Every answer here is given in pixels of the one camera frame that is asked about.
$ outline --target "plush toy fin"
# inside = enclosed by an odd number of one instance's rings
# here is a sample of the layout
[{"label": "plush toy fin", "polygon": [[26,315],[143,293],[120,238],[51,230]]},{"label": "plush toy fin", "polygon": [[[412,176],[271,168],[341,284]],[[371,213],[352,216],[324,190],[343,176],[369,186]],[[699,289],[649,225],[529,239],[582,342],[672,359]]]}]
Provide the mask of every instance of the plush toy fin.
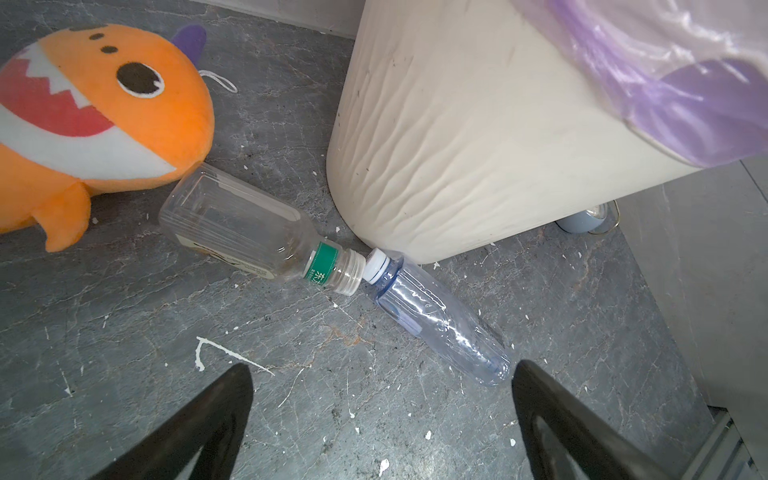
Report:
[{"label": "plush toy fin", "polygon": [[176,45],[176,48],[192,61],[192,65],[197,67],[197,62],[203,54],[203,47],[207,40],[205,28],[202,25],[187,25],[181,27],[179,31],[170,40],[170,43]]},{"label": "plush toy fin", "polygon": [[80,240],[91,219],[91,196],[76,183],[38,205],[32,216],[45,230],[48,252],[61,251]]}]

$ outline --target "beige trash bin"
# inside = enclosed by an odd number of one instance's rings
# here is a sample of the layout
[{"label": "beige trash bin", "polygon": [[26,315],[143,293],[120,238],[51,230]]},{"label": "beige trash bin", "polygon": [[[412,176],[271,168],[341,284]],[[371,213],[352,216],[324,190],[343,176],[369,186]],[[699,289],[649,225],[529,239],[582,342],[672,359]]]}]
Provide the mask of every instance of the beige trash bin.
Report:
[{"label": "beige trash bin", "polygon": [[367,0],[326,159],[352,230],[420,263],[696,171],[607,113],[510,0]]}]

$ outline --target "orange plush toy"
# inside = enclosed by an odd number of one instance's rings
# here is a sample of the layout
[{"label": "orange plush toy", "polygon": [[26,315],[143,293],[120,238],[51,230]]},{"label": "orange plush toy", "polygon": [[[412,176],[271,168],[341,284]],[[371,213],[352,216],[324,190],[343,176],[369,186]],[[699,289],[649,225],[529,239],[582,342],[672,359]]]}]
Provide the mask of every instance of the orange plush toy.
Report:
[{"label": "orange plush toy", "polygon": [[39,223],[49,252],[80,240],[91,197],[178,180],[214,135],[194,62],[198,25],[171,41],[123,25],[57,31],[0,69],[0,233]]}]

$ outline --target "gray marble floor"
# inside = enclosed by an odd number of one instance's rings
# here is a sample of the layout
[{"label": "gray marble floor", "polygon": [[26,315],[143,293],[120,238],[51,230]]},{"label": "gray marble floor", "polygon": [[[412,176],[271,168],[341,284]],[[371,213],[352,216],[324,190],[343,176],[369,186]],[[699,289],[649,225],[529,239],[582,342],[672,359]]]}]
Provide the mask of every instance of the gray marble floor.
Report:
[{"label": "gray marble floor", "polygon": [[[367,249],[328,194],[324,158],[353,42],[193,2],[7,0],[0,58],[52,30],[124,23],[166,37],[199,22],[217,130],[208,161]],[[85,478],[129,449],[234,360],[252,369],[234,478],[530,478],[508,387],[450,370],[364,295],[249,277],[165,239],[171,186],[97,197],[92,225],[46,254],[29,228],[0,237],[0,468]],[[429,266],[496,328],[672,473],[711,417],[620,233],[554,225]],[[431,439],[426,439],[432,432]]]}]

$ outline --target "purple plush fin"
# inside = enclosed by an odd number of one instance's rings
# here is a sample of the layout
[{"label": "purple plush fin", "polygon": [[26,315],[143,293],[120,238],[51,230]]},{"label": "purple plush fin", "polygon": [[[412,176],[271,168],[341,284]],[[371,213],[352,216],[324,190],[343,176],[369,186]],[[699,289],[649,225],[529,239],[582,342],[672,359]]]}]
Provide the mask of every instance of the purple plush fin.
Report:
[{"label": "purple plush fin", "polygon": [[184,52],[192,64],[197,67],[197,62],[203,54],[206,37],[205,28],[202,25],[187,25],[176,32],[170,43]]}]

